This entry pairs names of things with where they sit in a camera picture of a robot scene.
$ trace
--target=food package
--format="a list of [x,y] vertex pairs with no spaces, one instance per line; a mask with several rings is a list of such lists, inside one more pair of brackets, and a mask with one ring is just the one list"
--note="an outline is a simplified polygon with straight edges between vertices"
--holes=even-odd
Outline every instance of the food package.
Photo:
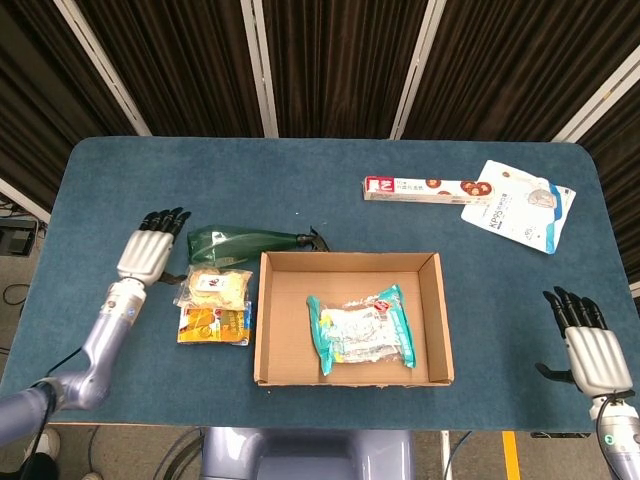
[[192,265],[174,303],[188,308],[242,311],[251,275],[245,270],[220,270],[207,264]]
[[307,298],[311,334],[320,357],[322,373],[329,375],[333,363],[377,362],[402,359],[416,366],[413,337],[398,285],[368,298],[340,306]]
[[490,182],[489,205],[468,205],[462,219],[547,254],[558,248],[560,233],[576,193],[503,163],[488,160],[478,180]]
[[180,312],[178,343],[231,343],[249,345],[251,302],[244,311],[220,308],[188,308]]
[[366,177],[365,200],[480,205],[493,199],[490,182],[437,178]]
[[260,256],[262,252],[291,250],[310,245],[313,250],[329,251],[324,239],[313,228],[309,233],[283,233],[257,228],[209,225],[189,232],[189,263],[208,263],[228,267]]

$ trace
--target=open cardboard box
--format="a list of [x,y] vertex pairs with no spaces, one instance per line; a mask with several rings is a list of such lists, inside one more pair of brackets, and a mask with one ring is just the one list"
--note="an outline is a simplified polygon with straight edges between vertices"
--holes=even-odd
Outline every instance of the open cardboard box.
[[[416,367],[401,361],[336,363],[324,376],[313,346],[307,296],[343,304],[400,285]],[[260,265],[254,380],[272,385],[446,386],[453,381],[440,255],[266,252]]]

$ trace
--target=product label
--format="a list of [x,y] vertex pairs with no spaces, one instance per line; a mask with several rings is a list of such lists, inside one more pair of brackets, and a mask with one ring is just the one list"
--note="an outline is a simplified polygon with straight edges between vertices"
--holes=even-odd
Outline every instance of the product label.
[[368,192],[393,193],[393,177],[367,177]]
[[424,180],[415,178],[396,178],[395,190],[397,193],[426,192],[427,183]]
[[228,277],[225,275],[200,275],[196,290],[201,292],[222,292],[227,288]]

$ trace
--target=white and red box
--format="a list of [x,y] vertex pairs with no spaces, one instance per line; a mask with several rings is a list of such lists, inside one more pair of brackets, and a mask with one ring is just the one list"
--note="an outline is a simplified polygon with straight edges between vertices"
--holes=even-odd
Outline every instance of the white and red box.
[[363,187],[365,200],[462,205],[488,204],[494,191],[489,182],[435,178],[366,177]]

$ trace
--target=cable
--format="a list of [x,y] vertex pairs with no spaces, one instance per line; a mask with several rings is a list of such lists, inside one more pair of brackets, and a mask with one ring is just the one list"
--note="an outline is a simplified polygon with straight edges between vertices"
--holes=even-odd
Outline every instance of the cable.
[[456,455],[456,453],[458,452],[458,449],[462,446],[464,442],[467,441],[467,438],[469,438],[469,436],[472,433],[473,433],[473,430],[469,430],[467,433],[465,433],[463,437],[460,439],[460,441],[456,443],[456,446],[453,447],[453,449],[451,450],[451,454],[449,455],[449,461],[447,462],[447,467],[444,469],[444,474],[442,475],[442,478],[444,480],[447,479],[447,475],[449,474],[449,468],[451,468],[451,462],[453,462],[453,457]]
[[182,435],[180,435],[175,442],[173,442],[171,447],[169,447],[169,450],[167,450],[167,453],[165,453],[164,457],[162,457],[162,460],[160,460],[160,463],[158,464],[158,468],[156,468],[156,471],[153,474],[153,480],[157,480],[158,479],[158,474],[160,473],[160,470],[162,470],[162,467],[164,466],[164,463],[167,461],[169,456],[171,456],[171,454],[175,451],[175,449],[178,448],[178,445],[180,445],[180,443],[185,438],[187,438],[189,435],[191,435],[192,433],[197,432],[199,430],[200,429],[197,428],[197,427],[196,428],[192,428],[191,430],[187,430]]
[[176,455],[176,458],[169,464],[167,471],[164,473],[163,480],[176,480],[174,475],[176,471],[180,468],[185,459],[189,458],[189,456],[194,452],[198,451],[202,448],[202,443],[204,442],[204,437],[199,436],[198,438],[189,442],[181,451]]
[[176,474],[174,476],[174,480],[180,480],[182,478],[182,475],[184,475],[184,472],[187,470],[189,465],[191,465],[193,463],[193,461],[196,459],[196,457],[198,456],[199,453],[201,453],[200,449],[196,449],[196,450],[193,451],[191,456],[182,465],[182,468],[180,468],[180,470],[178,470],[176,472]]
[[98,433],[98,430],[100,430],[100,425],[96,426],[93,432],[91,432],[91,438],[89,438],[89,448],[87,449],[87,460],[89,463],[89,472],[95,471],[93,469],[93,460],[92,460],[91,452],[93,450],[93,440],[96,438],[96,433]]
[[604,413],[604,410],[607,408],[607,405],[609,405],[609,403],[611,403],[615,399],[616,399],[615,395],[607,395],[604,402],[602,402],[602,405],[600,406],[600,410],[598,411],[598,417],[596,418],[596,437],[598,437],[598,446],[600,447],[600,452],[602,452],[602,456],[607,462],[607,466],[609,467],[609,470],[613,474],[613,477],[616,480],[622,480],[620,475],[618,475],[618,472],[616,471],[616,469],[613,468],[613,465],[611,464],[611,460],[609,460],[609,457],[605,452],[604,445],[602,445],[602,439],[600,438],[600,424],[602,422],[602,414]]
[[22,309],[24,308],[24,302],[27,301],[27,296],[25,295],[22,300],[18,300],[17,302],[14,302],[7,298],[7,294],[11,289],[19,288],[19,287],[29,288],[30,286],[31,285],[28,283],[12,283],[11,285],[7,285],[7,287],[2,291],[2,301],[11,307],[15,307],[16,305],[22,305],[20,307],[20,315],[22,315]]
[[50,377],[51,376],[51,372],[53,372],[56,368],[60,367],[61,365],[63,365],[64,363],[67,363],[69,360],[71,360],[73,357],[75,357],[78,353],[80,353],[80,351],[82,350],[82,347],[78,347],[76,350],[74,350],[72,353],[70,353],[69,355],[67,355],[66,357],[64,357],[62,360],[60,360],[58,363],[56,363],[53,367],[51,367],[48,371],[47,374],[45,375],[45,377]]
[[43,390],[47,394],[47,409],[45,410],[44,415],[42,416],[42,422],[40,422],[40,428],[38,429],[38,434],[36,435],[36,438],[33,440],[33,447],[31,447],[31,452],[29,452],[29,456],[27,457],[27,461],[25,463],[24,469],[20,474],[20,480],[26,480],[30,478],[29,473],[31,472],[33,457],[35,456],[36,450],[38,449],[38,444],[40,443],[42,432],[44,432],[44,427],[47,424],[47,421],[49,420],[49,416],[51,416],[51,413],[53,412],[53,409],[55,408],[55,403],[56,403],[56,394],[51,385],[49,385],[48,383],[40,382],[40,383],[37,383],[35,386],[44,387]]

